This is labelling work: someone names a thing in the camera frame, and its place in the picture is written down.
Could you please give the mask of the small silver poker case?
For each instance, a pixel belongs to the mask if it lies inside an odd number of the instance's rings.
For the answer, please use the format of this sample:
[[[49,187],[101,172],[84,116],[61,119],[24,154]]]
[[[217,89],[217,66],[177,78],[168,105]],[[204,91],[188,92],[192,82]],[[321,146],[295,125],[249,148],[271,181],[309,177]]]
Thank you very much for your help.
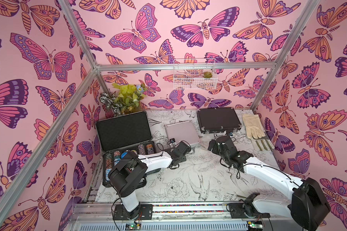
[[[187,142],[194,147],[200,144],[200,137],[192,121],[184,121],[165,126],[168,138],[168,145],[179,144],[181,141]]]

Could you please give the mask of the medium black poker case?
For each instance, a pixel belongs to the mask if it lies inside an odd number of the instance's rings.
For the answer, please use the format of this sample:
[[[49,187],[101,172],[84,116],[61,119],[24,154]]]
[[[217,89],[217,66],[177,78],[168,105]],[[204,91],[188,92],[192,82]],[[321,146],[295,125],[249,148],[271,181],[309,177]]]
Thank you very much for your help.
[[[239,130],[242,126],[233,108],[206,108],[197,111],[201,133],[220,133]]]

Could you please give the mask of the large black poker case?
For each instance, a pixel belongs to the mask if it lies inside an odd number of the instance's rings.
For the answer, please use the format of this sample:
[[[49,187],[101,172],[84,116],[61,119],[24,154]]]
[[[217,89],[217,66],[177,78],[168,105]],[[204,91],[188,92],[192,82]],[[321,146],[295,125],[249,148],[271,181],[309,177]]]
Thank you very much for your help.
[[[108,170],[114,166],[114,156],[133,150],[139,155],[156,153],[147,113],[144,111],[117,116],[96,123],[103,153],[103,186],[112,187],[107,180]]]

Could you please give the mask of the yellow green artificial plant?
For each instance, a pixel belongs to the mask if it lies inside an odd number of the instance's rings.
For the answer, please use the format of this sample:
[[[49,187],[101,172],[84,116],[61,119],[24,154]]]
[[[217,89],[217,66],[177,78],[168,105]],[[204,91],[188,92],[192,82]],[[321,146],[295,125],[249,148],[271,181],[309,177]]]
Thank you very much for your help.
[[[145,84],[118,85],[113,83],[113,87],[119,90],[114,100],[114,106],[118,107],[121,115],[141,111],[140,101],[145,98],[144,92],[147,90]]]

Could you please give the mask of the striped leaf artificial plant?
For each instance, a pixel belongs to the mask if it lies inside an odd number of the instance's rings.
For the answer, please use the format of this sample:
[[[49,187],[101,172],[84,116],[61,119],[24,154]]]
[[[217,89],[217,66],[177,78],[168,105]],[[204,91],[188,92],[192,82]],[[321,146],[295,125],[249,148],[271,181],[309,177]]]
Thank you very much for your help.
[[[106,118],[112,118],[121,115],[122,104],[116,100],[115,92],[112,95],[101,93],[99,100],[103,104]]]

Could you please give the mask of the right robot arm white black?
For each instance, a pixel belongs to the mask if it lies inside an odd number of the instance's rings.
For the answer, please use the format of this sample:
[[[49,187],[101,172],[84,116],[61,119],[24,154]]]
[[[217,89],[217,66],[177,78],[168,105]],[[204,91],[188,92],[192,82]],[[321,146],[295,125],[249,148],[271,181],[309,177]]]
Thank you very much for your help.
[[[307,231],[315,231],[331,211],[319,183],[312,179],[301,179],[267,165],[253,154],[239,151],[230,136],[220,136],[209,142],[208,150],[220,156],[220,164],[236,169],[236,177],[251,175],[281,192],[287,199],[261,198],[252,193],[246,199],[230,203],[230,213],[241,213],[247,218],[259,218],[274,214],[292,218]]]

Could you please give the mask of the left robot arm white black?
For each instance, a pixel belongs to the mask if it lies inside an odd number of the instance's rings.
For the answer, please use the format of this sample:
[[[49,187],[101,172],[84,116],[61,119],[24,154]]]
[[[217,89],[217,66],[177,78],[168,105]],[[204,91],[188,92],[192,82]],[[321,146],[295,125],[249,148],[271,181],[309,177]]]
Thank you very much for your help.
[[[148,172],[162,168],[176,169],[181,162],[186,161],[186,155],[191,152],[191,146],[181,141],[172,148],[161,150],[155,154],[138,155],[128,151],[113,161],[113,167],[106,169],[106,180],[112,185],[122,202],[123,212],[129,217],[136,217],[140,202],[135,190]]]

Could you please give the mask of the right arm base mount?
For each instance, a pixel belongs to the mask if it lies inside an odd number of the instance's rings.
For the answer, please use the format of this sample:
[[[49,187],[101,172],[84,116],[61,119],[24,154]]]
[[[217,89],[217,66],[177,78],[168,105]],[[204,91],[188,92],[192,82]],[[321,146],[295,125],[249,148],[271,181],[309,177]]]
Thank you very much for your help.
[[[245,204],[243,201],[236,202],[236,203],[229,203],[227,205],[227,211],[230,213],[231,218],[241,218],[241,219],[270,218],[269,213],[260,213],[253,207],[253,205]]]

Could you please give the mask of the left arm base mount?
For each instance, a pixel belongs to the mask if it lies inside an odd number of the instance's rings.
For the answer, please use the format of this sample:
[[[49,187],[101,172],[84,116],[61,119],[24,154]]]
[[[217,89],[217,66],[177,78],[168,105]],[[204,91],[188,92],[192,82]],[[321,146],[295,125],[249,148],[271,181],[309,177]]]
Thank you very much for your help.
[[[152,204],[139,204],[137,208],[128,212],[126,208],[120,204],[116,205],[113,218],[115,220],[151,220],[153,215],[153,205]]]

